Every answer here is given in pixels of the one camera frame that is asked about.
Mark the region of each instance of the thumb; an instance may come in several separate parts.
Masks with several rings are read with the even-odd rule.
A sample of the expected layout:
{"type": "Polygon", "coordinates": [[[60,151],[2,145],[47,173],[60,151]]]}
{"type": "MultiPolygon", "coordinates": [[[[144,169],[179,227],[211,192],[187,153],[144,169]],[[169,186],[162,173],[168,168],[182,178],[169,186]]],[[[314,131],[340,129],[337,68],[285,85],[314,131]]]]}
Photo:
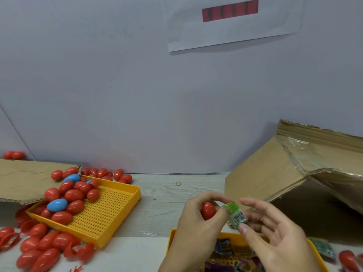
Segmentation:
{"type": "Polygon", "coordinates": [[[247,224],[240,223],[238,232],[245,238],[251,249],[256,252],[258,257],[263,257],[269,250],[269,244],[265,242],[259,234],[251,229],[247,224]]]}
{"type": "Polygon", "coordinates": [[[218,229],[219,233],[228,221],[228,211],[225,208],[219,208],[216,214],[208,221],[213,224],[215,229],[218,229]]]}

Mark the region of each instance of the right hand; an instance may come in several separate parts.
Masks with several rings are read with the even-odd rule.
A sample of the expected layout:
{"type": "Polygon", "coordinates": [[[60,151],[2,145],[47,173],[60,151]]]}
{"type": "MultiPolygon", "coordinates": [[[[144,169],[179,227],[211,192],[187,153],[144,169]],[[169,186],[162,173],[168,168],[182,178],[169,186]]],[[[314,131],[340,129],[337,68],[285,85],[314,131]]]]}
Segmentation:
{"type": "Polygon", "coordinates": [[[256,252],[266,272],[320,272],[320,268],[304,231],[272,204],[253,198],[240,203],[247,210],[248,225],[239,224],[238,231],[256,252]],[[265,242],[259,234],[269,238],[265,242]]]}

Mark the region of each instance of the hand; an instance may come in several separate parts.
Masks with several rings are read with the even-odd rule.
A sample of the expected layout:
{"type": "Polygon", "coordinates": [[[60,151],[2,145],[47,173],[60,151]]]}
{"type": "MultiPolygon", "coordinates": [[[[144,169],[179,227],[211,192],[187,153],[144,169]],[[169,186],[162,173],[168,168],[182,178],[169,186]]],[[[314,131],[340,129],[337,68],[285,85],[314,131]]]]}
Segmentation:
{"type": "Polygon", "coordinates": [[[266,272],[320,271],[301,227],[268,202],[241,198],[240,203],[257,209],[245,212],[248,226],[239,224],[238,231],[256,252],[266,272]],[[270,244],[255,231],[269,238],[270,244]]]}
{"type": "Polygon", "coordinates": [[[209,191],[185,203],[173,243],[159,272],[195,271],[211,256],[218,235],[228,220],[227,210],[220,208],[215,201],[228,203],[231,200],[224,194],[209,191]],[[200,213],[204,202],[211,202],[217,209],[217,213],[208,220],[204,220],[200,213]]]}

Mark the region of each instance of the cardboard box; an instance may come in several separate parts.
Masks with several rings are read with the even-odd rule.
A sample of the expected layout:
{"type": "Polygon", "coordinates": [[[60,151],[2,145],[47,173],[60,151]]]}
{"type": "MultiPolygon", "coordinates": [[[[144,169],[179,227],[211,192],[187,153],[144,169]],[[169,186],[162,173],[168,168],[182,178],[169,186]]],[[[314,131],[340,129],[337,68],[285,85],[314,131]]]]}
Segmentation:
{"type": "Polygon", "coordinates": [[[73,166],[80,168],[75,164],[0,159],[0,201],[26,205],[42,200],[46,189],[61,185],[51,179],[52,172],[73,166]]]}
{"type": "Polygon", "coordinates": [[[361,244],[363,138],[281,120],[225,178],[225,194],[273,202],[307,236],[361,244]]]}

